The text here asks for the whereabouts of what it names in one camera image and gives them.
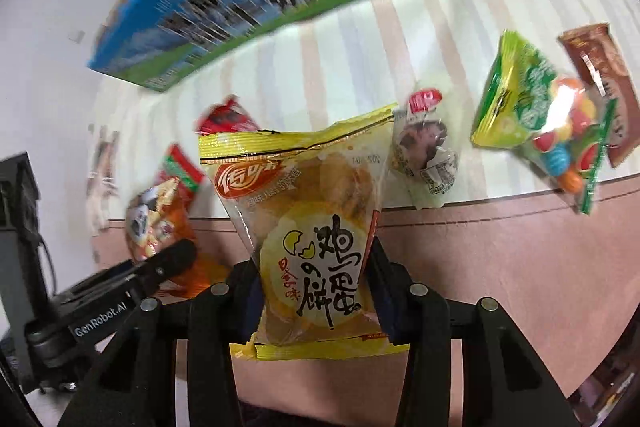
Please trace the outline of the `panda orange snack bag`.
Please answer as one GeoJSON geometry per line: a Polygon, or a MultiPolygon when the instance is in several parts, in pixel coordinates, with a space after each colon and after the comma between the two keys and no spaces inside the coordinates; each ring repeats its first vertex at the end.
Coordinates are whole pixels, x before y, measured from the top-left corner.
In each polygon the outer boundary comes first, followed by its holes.
{"type": "Polygon", "coordinates": [[[180,185],[173,176],[136,196],[126,210],[125,229],[131,257],[137,261],[153,258],[180,239],[189,239],[195,245],[190,268],[160,284],[160,289],[171,296],[191,298],[213,283],[223,282],[230,269],[198,246],[180,185]]]}

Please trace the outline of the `yellow egg biscuit bag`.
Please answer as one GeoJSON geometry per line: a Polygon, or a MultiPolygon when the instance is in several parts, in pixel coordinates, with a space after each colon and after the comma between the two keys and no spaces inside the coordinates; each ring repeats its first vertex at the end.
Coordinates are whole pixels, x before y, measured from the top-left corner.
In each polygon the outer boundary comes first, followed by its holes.
{"type": "Polygon", "coordinates": [[[314,132],[202,135],[200,164],[257,265],[264,307],[236,345],[259,361],[396,355],[364,268],[384,199],[394,109],[314,132]]]}

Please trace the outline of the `clear snack pack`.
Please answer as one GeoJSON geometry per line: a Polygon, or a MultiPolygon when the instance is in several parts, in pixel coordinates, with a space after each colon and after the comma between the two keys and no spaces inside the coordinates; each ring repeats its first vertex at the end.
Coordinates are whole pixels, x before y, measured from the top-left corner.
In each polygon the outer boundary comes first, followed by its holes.
{"type": "Polygon", "coordinates": [[[418,209],[440,208],[456,184],[460,117],[446,88],[419,84],[394,110],[392,169],[418,209]]]}

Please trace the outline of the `brown chocolate snack packet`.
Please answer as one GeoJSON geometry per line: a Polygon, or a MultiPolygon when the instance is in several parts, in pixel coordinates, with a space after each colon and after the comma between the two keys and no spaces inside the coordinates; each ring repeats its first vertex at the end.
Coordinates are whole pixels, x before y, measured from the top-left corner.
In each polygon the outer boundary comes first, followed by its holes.
{"type": "Polygon", "coordinates": [[[639,146],[639,101],[610,25],[597,23],[570,29],[559,35],[559,42],[579,78],[603,98],[616,101],[608,135],[608,160],[613,168],[620,167],[639,146]]]}

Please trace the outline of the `red long snack packet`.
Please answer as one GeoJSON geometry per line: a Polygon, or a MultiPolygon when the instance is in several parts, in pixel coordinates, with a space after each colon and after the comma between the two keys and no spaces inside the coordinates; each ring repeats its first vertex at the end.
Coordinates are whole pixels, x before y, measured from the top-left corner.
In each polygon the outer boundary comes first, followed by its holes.
{"type": "Polygon", "coordinates": [[[198,196],[205,174],[186,156],[178,143],[172,143],[160,163],[160,169],[154,176],[154,183],[160,184],[177,178],[178,193],[186,210],[189,210],[198,196]]]}

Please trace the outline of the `small red snack packet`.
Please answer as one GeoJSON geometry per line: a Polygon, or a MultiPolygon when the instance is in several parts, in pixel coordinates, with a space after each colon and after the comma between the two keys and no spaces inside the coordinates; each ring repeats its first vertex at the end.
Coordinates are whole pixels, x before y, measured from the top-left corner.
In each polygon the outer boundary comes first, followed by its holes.
{"type": "Polygon", "coordinates": [[[195,132],[200,135],[258,130],[257,122],[250,117],[234,94],[227,96],[222,103],[206,109],[195,124],[195,132]]]}

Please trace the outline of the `green candy bag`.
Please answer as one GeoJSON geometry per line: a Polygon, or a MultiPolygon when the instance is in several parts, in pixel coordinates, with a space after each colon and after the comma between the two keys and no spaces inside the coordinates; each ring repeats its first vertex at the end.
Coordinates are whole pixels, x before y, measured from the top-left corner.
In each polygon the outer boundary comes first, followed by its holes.
{"type": "Polygon", "coordinates": [[[471,143],[512,150],[589,215],[617,103],[565,74],[515,30],[503,31],[471,143]]]}

